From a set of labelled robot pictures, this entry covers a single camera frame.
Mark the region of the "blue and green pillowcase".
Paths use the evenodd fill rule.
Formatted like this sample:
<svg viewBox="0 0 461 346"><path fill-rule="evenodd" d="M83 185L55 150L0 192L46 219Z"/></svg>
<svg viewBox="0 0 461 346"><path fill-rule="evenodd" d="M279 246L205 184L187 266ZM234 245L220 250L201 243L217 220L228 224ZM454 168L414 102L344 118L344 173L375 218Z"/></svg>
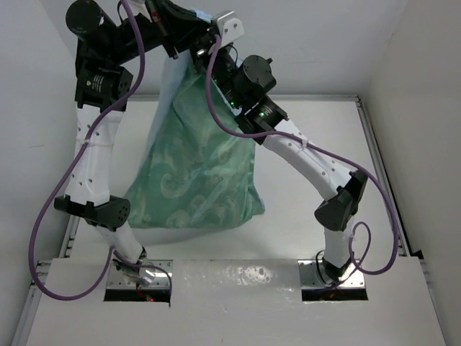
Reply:
<svg viewBox="0 0 461 346"><path fill-rule="evenodd" d="M264 213L255 143L218 127L189 51L167 58L138 173L125 193L134 229L233 229Z"/></svg>

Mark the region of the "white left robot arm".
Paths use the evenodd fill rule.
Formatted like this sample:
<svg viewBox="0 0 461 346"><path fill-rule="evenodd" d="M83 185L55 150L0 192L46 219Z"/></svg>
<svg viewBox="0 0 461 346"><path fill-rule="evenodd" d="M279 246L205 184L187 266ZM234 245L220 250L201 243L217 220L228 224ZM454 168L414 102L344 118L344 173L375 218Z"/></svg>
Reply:
<svg viewBox="0 0 461 346"><path fill-rule="evenodd" d="M75 1L66 25L77 37L75 156L55 199L56 210L84 219L130 267L146 252L127 217L130 203L109 191L115 135L127 101L143 80L148 51L163 48L176 58L191 48L209 48L205 36L217 27L194 10L171 1L122 1L127 18L120 24L96 1Z"/></svg>

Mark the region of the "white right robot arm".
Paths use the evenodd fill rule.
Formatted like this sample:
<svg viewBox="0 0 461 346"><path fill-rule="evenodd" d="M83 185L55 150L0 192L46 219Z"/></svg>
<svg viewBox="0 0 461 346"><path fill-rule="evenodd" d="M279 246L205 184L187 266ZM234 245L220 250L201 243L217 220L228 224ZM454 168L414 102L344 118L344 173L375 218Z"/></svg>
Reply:
<svg viewBox="0 0 461 346"><path fill-rule="evenodd" d="M238 110L237 130L223 123L219 127L234 136L250 138L272 151L318 191L323 201L314 216L324 228L322 264L326 274L338 281L352 263L349 252L352 221L368 177L363 169L351 170L321 152L268 96L268 91L276 84L271 59L250 55L236 63L230 49L231 46L222 45L220 36L216 35L192 51L196 69L206 73L205 94L210 113L213 118L218 116L212 100L212 88L217 87L230 107Z"/></svg>

